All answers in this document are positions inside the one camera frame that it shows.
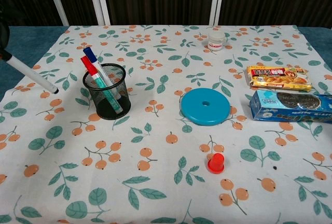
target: red plastic cup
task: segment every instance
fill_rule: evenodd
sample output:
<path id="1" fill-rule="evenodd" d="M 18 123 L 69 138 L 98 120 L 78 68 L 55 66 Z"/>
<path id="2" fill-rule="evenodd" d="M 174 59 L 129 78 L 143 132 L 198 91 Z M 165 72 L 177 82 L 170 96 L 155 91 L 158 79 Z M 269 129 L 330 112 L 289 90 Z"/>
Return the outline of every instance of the red plastic cup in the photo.
<path id="1" fill-rule="evenodd" d="M 216 153 L 213 157 L 208 161 L 207 167 L 209 171 L 213 174 L 220 174 L 224 170 L 224 156 L 220 153 Z"/>

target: blue plastic disc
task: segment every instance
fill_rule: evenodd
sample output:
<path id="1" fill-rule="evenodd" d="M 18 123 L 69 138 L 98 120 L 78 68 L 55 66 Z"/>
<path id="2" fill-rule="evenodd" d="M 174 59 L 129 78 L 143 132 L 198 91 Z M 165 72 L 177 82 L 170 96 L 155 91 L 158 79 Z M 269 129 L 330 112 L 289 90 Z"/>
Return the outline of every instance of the blue plastic disc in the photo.
<path id="1" fill-rule="evenodd" d="M 216 125 L 228 117 L 230 105 L 221 93 L 209 88 L 197 88 L 183 96 L 181 111 L 195 124 Z"/>

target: pen holder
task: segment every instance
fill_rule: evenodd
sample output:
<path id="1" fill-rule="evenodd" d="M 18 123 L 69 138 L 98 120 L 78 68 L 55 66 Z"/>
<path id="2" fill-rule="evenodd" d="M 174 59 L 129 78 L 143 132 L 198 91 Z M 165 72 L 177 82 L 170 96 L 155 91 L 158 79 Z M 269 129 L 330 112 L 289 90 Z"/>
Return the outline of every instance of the pen holder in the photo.
<path id="1" fill-rule="evenodd" d="M 107 88 L 99 88 L 94 82 L 91 75 L 86 72 L 83 76 L 83 84 L 89 90 L 91 97 L 93 99 L 94 105 L 96 107 L 97 114 L 99 117 L 107 120 L 113 120 L 123 117 L 130 110 L 130 101 L 127 92 L 127 87 L 125 83 L 126 71 L 120 65 L 114 63 L 101 64 L 103 71 L 108 76 L 113 86 Z M 105 96 L 105 91 L 111 92 L 112 95 L 121 95 L 121 98 L 117 99 L 117 102 L 122 107 L 123 111 L 116 113 L 109 101 Z"/>

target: marker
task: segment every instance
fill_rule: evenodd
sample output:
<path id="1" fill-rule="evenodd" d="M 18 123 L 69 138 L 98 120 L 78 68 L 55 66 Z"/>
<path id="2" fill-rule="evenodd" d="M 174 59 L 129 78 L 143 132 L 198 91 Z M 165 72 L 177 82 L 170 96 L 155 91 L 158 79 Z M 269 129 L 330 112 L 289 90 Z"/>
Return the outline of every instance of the marker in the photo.
<path id="1" fill-rule="evenodd" d="M 84 64 L 84 66 L 87 68 L 87 70 L 88 70 L 89 74 L 91 75 L 92 79 L 97 84 L 97 86 L 99 88 L 107 88 L 107 85 L 105 84 L 103 79 L 99 76 L 97 69 L 92 65 L 92 63 L 90 62 L 88 57 L 85 55 L 84 57 L 81 58 L 81 60 Z M 120 112 L 123 111 L 122 107 L 116 101 L 116 99 L 114 99 L 113 95 L 111 94 L 111 92 L 109 90 L 104 90 L 103 93 L 104 93 L 106 99 L 108 100 L 108 102 L 110 103 L 110 105 L 112 106 L 112 108 L 114 109 L 114 111 L 117 114 L 119 114 Z"/>
<path id="2" fill-rule="evenodd" d="M 42 77 L 37 72 L 33 71 L 30 67 L 25 65 L 23 62 L 14 57 L 12 54 L 8 53 L 6 50 L 4 49 L 1 50 L 0 59 L 7 62 L 10 66 L 14 67 L 22 74 L 28 76 L 30 79 L 41 85 L 47 91 L 50 91 L 51 93 L 54 94 L 59 92 L 59 89 L 55 85 L 50 83 L 47 79 Z"/>
<path id="3" fill-rule="evenodd" d="M 97 60 L 97 58 L 95 57 L 94 53 L 92 52 L 91 48 L 85 48 L 83 50 L 84 54 L 89 58 L 90 62 L 92 63 L 92 65 L 98 70 L 98 73 L 100 74 L 100 77 L 104 80 L 104 82 L 106 83 L 106 85 L 108 87 L 113 86 L 114 84 L 112 83 L 112 81 L 109 79 L 109 77 L 107 76 L 107 74 L 104 72 L 103 67 L 100 65 L 99 61 Z M 117 91 L 116 88 L 111 89 L 112 94 L 115 96 L 115 99 L 120 99 L 121 95 L 119 94 L 119 92 Z"/>

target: snack package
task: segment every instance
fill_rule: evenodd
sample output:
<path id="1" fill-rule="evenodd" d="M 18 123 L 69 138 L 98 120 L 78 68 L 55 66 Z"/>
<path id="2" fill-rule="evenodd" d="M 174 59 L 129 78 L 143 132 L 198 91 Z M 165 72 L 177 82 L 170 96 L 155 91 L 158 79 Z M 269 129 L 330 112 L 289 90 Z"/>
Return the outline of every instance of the snack package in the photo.
<path id="1" fill-rule="evenodd" d="M 250 108 L 254 120 L 332 123 L 332 95 L 257 90 Z"/>
<path id="2" fill-rule="evenodd" d="M 247 67 L 250 86 L 310 91 L 311 82 L 302 68 L 295 67 Z"/>

